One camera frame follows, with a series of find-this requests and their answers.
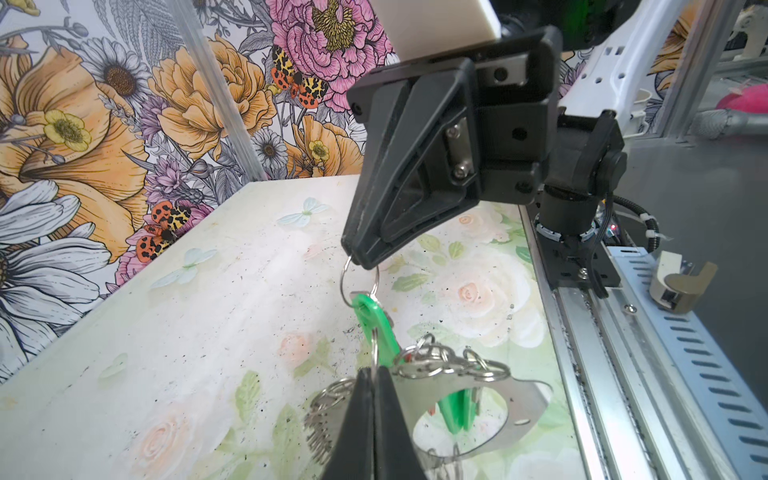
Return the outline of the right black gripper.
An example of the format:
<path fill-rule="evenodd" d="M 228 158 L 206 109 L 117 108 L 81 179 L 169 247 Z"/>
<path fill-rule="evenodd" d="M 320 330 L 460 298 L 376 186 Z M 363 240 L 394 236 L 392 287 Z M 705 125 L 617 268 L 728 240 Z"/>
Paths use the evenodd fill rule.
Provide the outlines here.
<path fill-rule="evenodd" d="M 554 26 L 374 70 L 351 90 L 363 167 L 341 236 L 372 269 L 479 201 L 526 204 L 554 148 Z"/>

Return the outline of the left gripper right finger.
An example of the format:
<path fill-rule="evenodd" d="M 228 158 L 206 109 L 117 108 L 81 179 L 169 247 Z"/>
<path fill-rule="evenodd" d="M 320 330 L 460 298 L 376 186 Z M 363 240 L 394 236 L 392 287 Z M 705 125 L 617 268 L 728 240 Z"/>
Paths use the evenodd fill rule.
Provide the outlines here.
<path fill-rule="evenodd" d="M 374 381 L 373 478 L 426 480 L 392 380 Z"/>

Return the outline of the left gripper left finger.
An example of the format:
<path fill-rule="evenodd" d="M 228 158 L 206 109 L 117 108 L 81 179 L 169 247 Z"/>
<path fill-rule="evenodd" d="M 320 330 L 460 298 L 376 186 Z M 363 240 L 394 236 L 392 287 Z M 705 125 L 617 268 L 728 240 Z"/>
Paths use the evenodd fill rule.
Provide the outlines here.
<path fill-rule="evenodd" d="M 322 480 L 369 480 L 374 471 L 374 390 L 369 368 L 358 371 L 338 440 Z"/>

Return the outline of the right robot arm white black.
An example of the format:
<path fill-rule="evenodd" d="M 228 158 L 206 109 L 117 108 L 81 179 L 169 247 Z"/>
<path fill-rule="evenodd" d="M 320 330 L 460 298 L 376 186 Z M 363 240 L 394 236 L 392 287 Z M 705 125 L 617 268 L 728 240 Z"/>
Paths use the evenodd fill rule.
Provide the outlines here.
<path fill-rule="evenodd" d="M 480 201 L 604 197 L 680 1 L 376 1 L 398 62 L 348 91 L 367 132 L 341 244 L 372 269 Z"/>

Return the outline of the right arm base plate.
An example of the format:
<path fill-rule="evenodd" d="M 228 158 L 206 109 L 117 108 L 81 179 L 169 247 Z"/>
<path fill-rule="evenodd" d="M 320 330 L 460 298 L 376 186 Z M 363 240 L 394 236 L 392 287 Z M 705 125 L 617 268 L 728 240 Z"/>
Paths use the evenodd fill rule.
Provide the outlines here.
<path fill-rule="evenodd" d="M 620 286 L 620 276 L 605 247 L 595 243 L 600 228 L 596 220 L 578 235 L 566 235 L 546 227 L 540 213 L 534 217 L 533 226 L 546 279 L 552 289 L 591 289 L 593 278 L 605 288 Z"/>

